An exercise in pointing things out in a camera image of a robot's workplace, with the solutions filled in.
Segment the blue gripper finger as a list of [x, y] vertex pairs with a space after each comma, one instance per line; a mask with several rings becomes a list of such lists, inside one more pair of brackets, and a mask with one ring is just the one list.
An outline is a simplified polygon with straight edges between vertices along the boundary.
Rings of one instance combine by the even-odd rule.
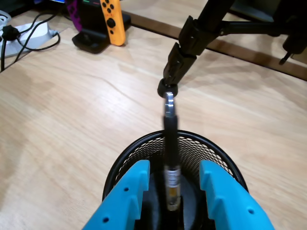
[[149, 189], [150, 162], [137, 161], [122, 176], [83, 227], [84, 230], [132, 230], [141, 218], [143, 193]]
[[200, 162], [200, 188], [206, 192], [208, 217], [217, 230], [274, 229], [256, 200], [215, 162]]

